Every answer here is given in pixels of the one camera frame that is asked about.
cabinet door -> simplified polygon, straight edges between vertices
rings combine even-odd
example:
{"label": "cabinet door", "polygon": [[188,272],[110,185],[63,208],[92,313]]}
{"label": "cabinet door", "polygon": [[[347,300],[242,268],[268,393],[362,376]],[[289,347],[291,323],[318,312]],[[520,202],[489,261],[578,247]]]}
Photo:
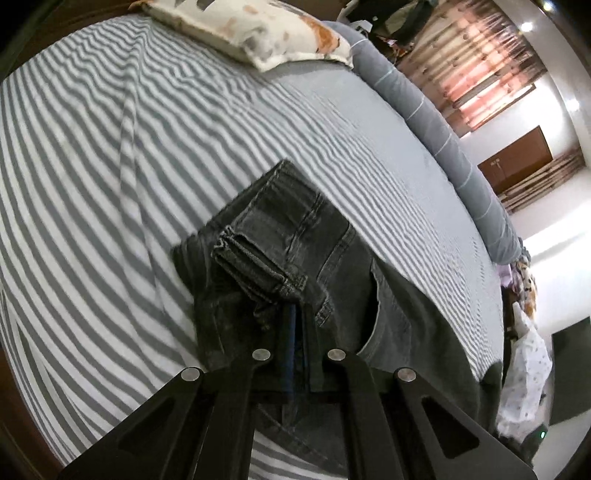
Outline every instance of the cabinet door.
{"label": "cabinet door", "polygon": [[521,180],[525,180],[551,161],[552,153],[542,129],[536,127],[482,164],[490,165],[498,162],[497,165],[502,170],[504,178],[493,186],[493,189],[495,193],[501,193]]}
{"label": "cabinet door", "polygon": [[498,158],[489,158],[485,160],[478,168],[488,180],[488,183],[491,184],[492,189],[495,193],[500,193],[499,188],[502,187],[503,182],[505,181],[505,174],[503,173],[503,169],[501,168],[501,161]]}

pillow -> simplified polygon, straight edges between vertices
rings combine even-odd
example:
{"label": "pillow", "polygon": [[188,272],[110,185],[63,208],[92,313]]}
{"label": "pillow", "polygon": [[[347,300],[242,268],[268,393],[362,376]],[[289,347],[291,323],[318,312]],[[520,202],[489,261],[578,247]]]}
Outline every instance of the pillow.
{"label": "pillow", "polygon": [[261,72],[288,61],[334,60],[353,67],[349,43],[305,12],[276,0],[139,0],[132,6]]}

metal screw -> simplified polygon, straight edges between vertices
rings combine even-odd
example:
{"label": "metal screw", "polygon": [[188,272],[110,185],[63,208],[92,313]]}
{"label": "metal screw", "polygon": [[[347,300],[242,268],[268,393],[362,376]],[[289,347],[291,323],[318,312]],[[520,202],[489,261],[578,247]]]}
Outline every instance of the metal screw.
{"label": "metal screw", "polygon": [[411,368],[401,368],[398,370],[398,378],[403,382],[412,382],[417,378],[417,374]]}
{"label": "metal screw", "polygon": [[344,360],[347,354],[343,352],[340,348],[333,348],[329,353],[329,358],[334,360],[335,362],[340,362]]}
{"label": "metal screw", "polygon": [[183,370],[183,372],[181,373],[181,378],[185,380],[185,382],[194,382],[199,378],[199,375],[201,375],[201,372],[198,368],[189,367]]}
{"label": "metal screw", "polygon": [[253,353],[252,357],[259,362],[264,362],[271,358],[271,352],[266,348],[257,348]]}

gray and white striped sheet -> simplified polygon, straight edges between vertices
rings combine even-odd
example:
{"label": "gray and white striped sheet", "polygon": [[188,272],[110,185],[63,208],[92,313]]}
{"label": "gray and white striped sheet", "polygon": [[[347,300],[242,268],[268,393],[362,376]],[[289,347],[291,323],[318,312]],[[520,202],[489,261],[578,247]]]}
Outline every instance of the gray and white striped sheet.
{"label": "gray and white striped sheet", "polygon": [[[498,279],[474,223],[345,67],[260,74],[150,18],[115,18],[1,84],[0,152],[0,338],[63,464],[199,365],[170,248],[282,158],[433,299],[477,380],[502,358]],[[259,434],[251,477],[330,478]]]}

curtain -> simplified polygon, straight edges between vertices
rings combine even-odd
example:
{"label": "curtain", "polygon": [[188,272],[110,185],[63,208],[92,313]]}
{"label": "curtain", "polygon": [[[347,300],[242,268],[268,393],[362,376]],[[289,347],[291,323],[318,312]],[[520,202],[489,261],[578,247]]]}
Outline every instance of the curtain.
{"label": "curtain", "polygon": [[546,72],[492,0],[441,2],[415,49],[397,67],[460,136],[495,116]]}

